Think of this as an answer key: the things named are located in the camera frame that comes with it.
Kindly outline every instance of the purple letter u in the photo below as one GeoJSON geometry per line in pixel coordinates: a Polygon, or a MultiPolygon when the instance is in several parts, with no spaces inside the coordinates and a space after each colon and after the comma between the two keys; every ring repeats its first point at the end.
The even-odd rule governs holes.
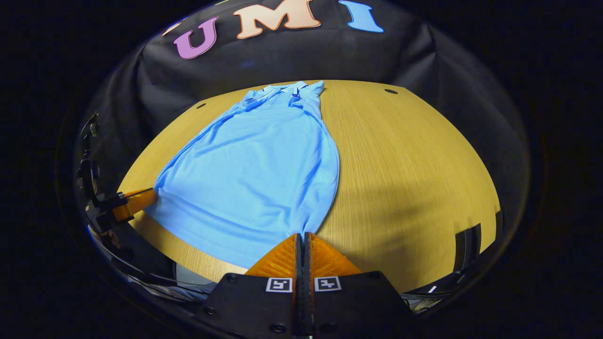
{"type": "Polygon", "coordinates": [[[190,36],[192,31],[188,31],[178,37],[178,39],[174,40],[174,44],[178,48],[178,54],[181,58],[196,58],[199,55],[207,52],[207,50],[213,46],[213,44],[216,42],[216,20],[218,20],[218,17],[213,17],[199,25],[198,28],[203,29],[203,34],[205,35],[205,41],[199,47],[191,46],[190,36]]]}

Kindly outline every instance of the black cloth backdrop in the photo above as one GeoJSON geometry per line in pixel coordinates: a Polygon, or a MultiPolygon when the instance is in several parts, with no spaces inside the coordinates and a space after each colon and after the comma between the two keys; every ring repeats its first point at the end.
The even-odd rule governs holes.
{"type": "MultiPolygon", "coordinates": [[[[241,22],[234,11],[253,4],[274,9],[280,2],[230,0],[208,6],[165,36],[157,32],[123,59],[82,117],[83,124],[98,112],[100,130],[92,156],[100,165],[100,192],[115,192],[153,138],[201,100],[283,81],[360,80],[405,87],[445,116],[485,163],[505,227],[519,222],[529,186],[522,119],[493,74],[471,53],[383,0],[358,2],[373,8],[384,33],[349,27],[350,12],[337,1],[312,1],[319,27],[287,29],[285,18],[275,31],[264,28],[258,36],[236,38],[241,22]],[[219,17],[214,46],[194,59],[180,58],[174,39],[193,31],[191,45],[200,45],[203,33],[197,27],[214,16],[219,17]]],[[[80,157],[75,154],[74,169],[80,157]]]]}

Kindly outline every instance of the blue polo shirt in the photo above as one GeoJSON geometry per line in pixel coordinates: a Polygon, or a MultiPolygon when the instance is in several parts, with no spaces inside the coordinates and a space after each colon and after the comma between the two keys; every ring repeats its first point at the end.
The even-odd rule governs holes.
{"type": "Polygon", "coordinates": [[[290,235],[315,233],[339,179],[320,113],[323,87],[249,91],[168,162],[145,212],[196,249],[245,268],[290,235]]]}

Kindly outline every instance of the wooden table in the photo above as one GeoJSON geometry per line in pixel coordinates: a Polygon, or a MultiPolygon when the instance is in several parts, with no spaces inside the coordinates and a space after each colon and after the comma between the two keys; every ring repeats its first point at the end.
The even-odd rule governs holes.
{"type": "MultiPolygon", "coordinates": [[[[147,146],[119,190],[152,187],[201,129],[248,90],[263,87],[192,106],[147,146]]],[[[500,204],[490,175],[435,109],[404,88],[363,81],[326,80],[320,100],[341,162],[338,192],[320,238],[362,271],[383,271],[400,293],[453,271],[456,233],[481,223],[482,251],[494,241],[500,204]]],[[[208,279],[247,271],[186,244],[144,212],[130,224],[165,255],[208,279]]]]}

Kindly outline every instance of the peach letter m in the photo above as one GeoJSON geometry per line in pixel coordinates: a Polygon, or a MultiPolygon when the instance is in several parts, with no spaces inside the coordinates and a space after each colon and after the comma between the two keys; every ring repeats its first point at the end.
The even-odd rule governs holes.
{"type": "Polygon", "coordinates": [[[256,26],[256,21],[274,31],[280,26],[285,15],[289,19],[285,22],[287,28],[318,27],[320,21],[312,16],[310,1],[312,0],[284,0],[275,10],[262,5],[242,8],[232,13],[241,17],[241,32],[236,37],[245,39],[263,32],[263,29],[256,26]]]}

